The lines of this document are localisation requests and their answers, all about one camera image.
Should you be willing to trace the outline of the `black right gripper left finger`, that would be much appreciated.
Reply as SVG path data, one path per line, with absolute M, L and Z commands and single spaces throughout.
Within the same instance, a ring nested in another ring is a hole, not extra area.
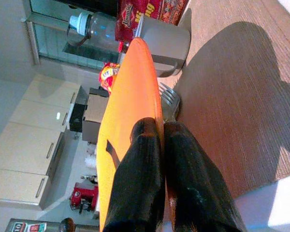
M 154 232 L 163 221 L 165 173 L 155 119 L 137 121 L 114 175 L 105 232 Z

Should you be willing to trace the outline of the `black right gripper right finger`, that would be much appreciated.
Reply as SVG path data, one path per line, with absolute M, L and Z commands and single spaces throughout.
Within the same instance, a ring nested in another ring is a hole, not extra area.
M 164 152 L 175 232 L 247 230 L 221 172 L 184 124 L 164 124 Z

